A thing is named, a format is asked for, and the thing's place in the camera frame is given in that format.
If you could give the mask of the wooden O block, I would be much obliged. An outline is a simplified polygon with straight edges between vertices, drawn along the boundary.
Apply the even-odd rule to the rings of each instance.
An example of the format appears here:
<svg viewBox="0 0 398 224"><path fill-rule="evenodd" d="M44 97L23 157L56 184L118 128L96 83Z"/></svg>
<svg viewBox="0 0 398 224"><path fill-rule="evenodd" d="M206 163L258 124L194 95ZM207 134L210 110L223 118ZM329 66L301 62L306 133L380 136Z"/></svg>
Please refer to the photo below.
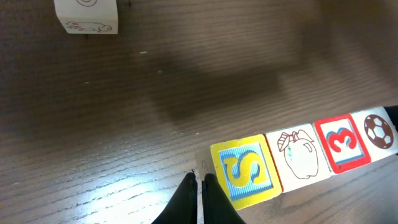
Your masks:
<svg viewBox="0 0 398 224"><path fill-rule="evenodd" d="M357 111L351 116L371 162L397 154L397 130L383 106Z"/></svg>

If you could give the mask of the green edged wooden block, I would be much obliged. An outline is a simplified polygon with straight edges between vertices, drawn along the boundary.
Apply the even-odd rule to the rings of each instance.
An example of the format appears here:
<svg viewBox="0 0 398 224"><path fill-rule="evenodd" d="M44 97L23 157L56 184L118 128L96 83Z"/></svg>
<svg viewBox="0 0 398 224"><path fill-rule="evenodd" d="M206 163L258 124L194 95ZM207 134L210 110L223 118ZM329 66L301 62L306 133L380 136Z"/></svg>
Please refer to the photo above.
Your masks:
<svg viewBox="0 0 398 224"><path fill-rule="evenodd" d="M310 123L266 133L283 193L331 177L323 149Z"/></svg>

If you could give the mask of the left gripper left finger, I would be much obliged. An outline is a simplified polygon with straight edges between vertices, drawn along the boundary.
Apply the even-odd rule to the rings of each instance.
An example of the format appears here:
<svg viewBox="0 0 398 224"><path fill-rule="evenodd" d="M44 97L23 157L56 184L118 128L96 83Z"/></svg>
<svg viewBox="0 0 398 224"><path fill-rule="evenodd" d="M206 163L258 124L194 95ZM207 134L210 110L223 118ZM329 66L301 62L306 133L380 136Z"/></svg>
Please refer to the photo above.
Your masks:
<svg viewBox="0 0 398 224"><path fill-rule="evenodd" d="M196 175L189 172L152 224L197 224L197 193Z"/></svg>

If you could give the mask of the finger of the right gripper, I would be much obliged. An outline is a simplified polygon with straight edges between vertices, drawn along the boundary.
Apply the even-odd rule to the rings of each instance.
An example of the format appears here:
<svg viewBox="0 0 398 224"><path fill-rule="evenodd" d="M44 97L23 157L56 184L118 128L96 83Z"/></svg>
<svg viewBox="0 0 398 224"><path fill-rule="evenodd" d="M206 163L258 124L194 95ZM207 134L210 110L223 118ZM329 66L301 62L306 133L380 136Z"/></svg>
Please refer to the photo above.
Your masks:
<svg viewBox="0 0 398 224"><path fill-rule="evenodd" d="M384 109L386 110L387 114L390 117L396 131L398 130L398 106L385 106Z"/></svg>

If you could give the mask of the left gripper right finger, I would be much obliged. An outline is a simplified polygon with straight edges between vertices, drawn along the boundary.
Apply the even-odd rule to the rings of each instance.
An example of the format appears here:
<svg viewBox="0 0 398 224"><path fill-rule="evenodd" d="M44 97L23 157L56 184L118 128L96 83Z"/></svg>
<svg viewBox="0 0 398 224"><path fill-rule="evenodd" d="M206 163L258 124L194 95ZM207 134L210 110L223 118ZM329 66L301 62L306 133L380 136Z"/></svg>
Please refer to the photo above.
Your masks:
<svg viewBox="0 0 398 224"><path fill-rule="evenodd" d="M206 174L201 184L204 224L246 224L224 193L216 175Z"/></svg>

